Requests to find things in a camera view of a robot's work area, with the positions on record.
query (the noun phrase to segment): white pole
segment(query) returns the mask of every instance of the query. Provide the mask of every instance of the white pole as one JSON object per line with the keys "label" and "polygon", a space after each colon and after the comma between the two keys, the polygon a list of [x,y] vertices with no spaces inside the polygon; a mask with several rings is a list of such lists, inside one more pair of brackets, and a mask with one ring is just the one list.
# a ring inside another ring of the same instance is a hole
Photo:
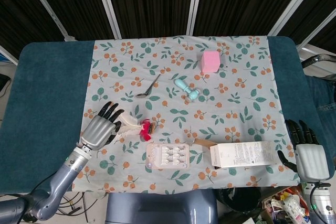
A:
{"label": "white pole", "polygon": [[333,18],[336,17],[336,8],[328,15],[327,18],[325,18],[324,21],[322,21],[322,23],[317,27],[315,28],[314,31],[311,32],[310,35],[308,35],[307,38],[305,38],[303,40],[303,42],[301,42],[301,44],[297,45],[296,48],[298,49],[298,51],[304,47],[313,37],[315,37],[316,34],[319,33],[320,30],[323,29],[323,27],[325,27],[330,21],[332,21]]}
{"label": "white pole", "polygon": [[117,17],[115,16],[112,1],[111,0],[102,0],[107,18],[109,20],[112,33],[115,39],[121,39],[121,34],[118,26]]}
{"label": "white pole", "polygon": [[47,0],[40,0],[41,3],[43,4],[44,8],[47,10],[53,21],[56,23],[58,29],[61,31],[61,33],[64,36],[64,41],[76,41],[76,39],[73,36],[69,36],[67,31],[65,30],[63,24],[61,21],[58,19],[56,13],[52,9],[52,7],[49,5]]}
{"label": "white pole", "polygon": [[281,29],[285,26],[289,18],[293,15],[296,9],[300,6],[303,0],[291,0],[281,14],[279,19],[276,21],[271,31],[269,31],[268,36],[277,36]]}
{"label": "white pole", "polygon": [[193,36],[199,2],[200,0],[190,0],[189,16],[186,31],[186,34],[190,36]]}
{"label": "white pole", "polygon": [[0,53],[5,56],[8,60],[10,60],[13,64],[18,64],[18,59],[16,59],[10,52],[8,52],[5,48],[0,46]]}

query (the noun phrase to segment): white tablecloth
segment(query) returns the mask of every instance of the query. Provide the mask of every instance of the white tablecloth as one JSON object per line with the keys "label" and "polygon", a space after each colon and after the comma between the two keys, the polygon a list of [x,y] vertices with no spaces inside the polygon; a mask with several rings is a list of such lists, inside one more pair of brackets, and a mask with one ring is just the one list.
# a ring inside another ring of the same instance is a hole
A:
{"label": "white tablecloth", "polygon": [[[218,73],[201,73],[202,52],[217,50]],[[144,92],[161,73],[152,93]],[[173,80],[183,79],[202,94],[192,103]],[[108,102],[119,103],[156,129],[149,142],[183,143],[194,137],[218,143],[274,141],[294,161],[284,124],[266,36],[98,40],[95,43],[82,131]],[[192,145],[191,168],[145,167],[148,142],[117,138],[93,154],[73,190],[171,194],[196,188],[289,186],[298,175],[281,164],[215,170],[209,150]]]}

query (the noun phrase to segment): robot finger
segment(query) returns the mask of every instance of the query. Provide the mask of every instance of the robot finger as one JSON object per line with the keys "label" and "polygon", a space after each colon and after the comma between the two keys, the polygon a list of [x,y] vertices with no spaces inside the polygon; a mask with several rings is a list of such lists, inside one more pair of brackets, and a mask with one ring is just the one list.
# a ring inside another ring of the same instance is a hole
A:
{"label": "robot finger", "polygon": [[313,139],[311,138],[311,134],[310,131],[308,129],[308,126],[306,125],[306,123],[302,120],[299,120],[299,123],[302,126],[302,131],[303,131],[303,137],[306,140],[306,142],[308,144],[312,144],[313,143]]}
{"label": "robot finger", "polygon": [[118,132],[119,129],[120,129],[121,122],[120,122],[120,121],[117,121],[117,122],[115,123],[115,126],[116,126],[116,127],[114,128],[114,132],[111,133],[111,135],[110,135],[109,139],[106,141],[105,145],[110,144],[110,143],[112,142],[112,140],[116,137],[117,132]]}
{"label": "robot finger", "polygon": [[112,140],[116,137],[116,135],[110,135],[109,139],[106,141],[105,145],[108,145],[112,142]]}
{"label": "robot finger", "polygon": [[294,127],[294,125],[292,124],[292,120],[285,120],[285,123],[289,129],[289,133],[290,133],[290,140],[293,144],[294,149],[296,148],[297,144],[300,144],[300,140],[298,137],[298,134],[296,132],[296,129]]}
{"label": "robot finger", "polygon": [[110,106],[112,102],[108,102],[106,103],[103,108],[99,111],[98,115],[99,116],[103,116],[105,114],[105,111],[107,110],[107,108]]}
{"label": "robot finger", "polygon": [[115,123],[115,132],[118,132],[119,130],[120,130],[120,127],[121,127],[121,122],[120,121],[117,121],[116,123]]}
{"label": "robot finger", "polygon": [[110,115],[112,114],[112,112],[116,109],[116,107],[118,106],[118,103],[115,103],[114,105],[112,105],[112,107],[106,112],[106,114],[104,115],[105,119],[108,119],[110,117]]}
{"label": "robot finger", "polygon": [[111,118],[109,119],[109,121],[110,122],[114,122],[115,121],[115,119],[117,119],[117,117],[121,114],[121,113],[123,113],[125,110],[118,110],[115,114],[113,114],[112,116],[111,116]]}
{"label": "robot finger", "polygon": [[298,139],[300,141],[300,144],[305,144],[306,143],[306,140],[305,138],[303,137],[302,135],[302,130],[301,130],[301,127],[296,123],[294,122],[293,120],[290,120],[292,122],[292,124],[294,125],[295,127],[295,130],[296,130],[296,133],[298,135]]}
{"label": "robot finger", "polygon": [[298,168],[296,164],[293,164],[292,162],[289,162],[282,151],[278,151],[278,156],[280,161],[283,163],[283,165],[287,166],[289,169],[291,169],[293,172],[297,173]]}
{"label": "robot finger", "polygon": [[309,132],[310,132],[311,138],[313,140],[313,144],[319,144],[319,142],[317,141],[317,137],[316,137],[314,131],[312,129],[309,129]]}

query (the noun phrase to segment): black curtain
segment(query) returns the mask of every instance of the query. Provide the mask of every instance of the black curtain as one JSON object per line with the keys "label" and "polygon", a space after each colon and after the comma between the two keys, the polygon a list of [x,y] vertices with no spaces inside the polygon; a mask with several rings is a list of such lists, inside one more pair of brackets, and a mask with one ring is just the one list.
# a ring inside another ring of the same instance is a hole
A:
{"label": "black curtain", "polygon": [[77,40],[113,39],[101,0],[47,0],[68,34]]}
{"label": "black curtain", "polygon": [[112,0],[122,38],[186,33],[190,0]]}
{"label": "black curtain", "polygon": [[309,44],[336,54],[336,17],[323,27],[323,29],[309,41]]}
{"label": "black curtain", "polygon": [[0,0],[0,46],[14,57],[31,42],[63,39],[39,0]]}
{"label": "black curtain", "polygon": [[303,0],[278,35],[300,44],[335,8],[336,0]]}
{"label": "black curtain", "polygon": [[194,35],[266,35],[290,1],[200,0]]}

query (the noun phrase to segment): pink cube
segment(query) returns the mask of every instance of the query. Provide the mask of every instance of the pink cube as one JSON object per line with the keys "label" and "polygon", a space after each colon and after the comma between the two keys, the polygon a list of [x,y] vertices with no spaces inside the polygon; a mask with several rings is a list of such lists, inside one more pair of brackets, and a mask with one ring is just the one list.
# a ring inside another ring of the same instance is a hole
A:
{"label": "pink cube", "polygon": [[202,56],[202,72],[215,73],[219,69],[220,63],[219,52],[205,51]]}

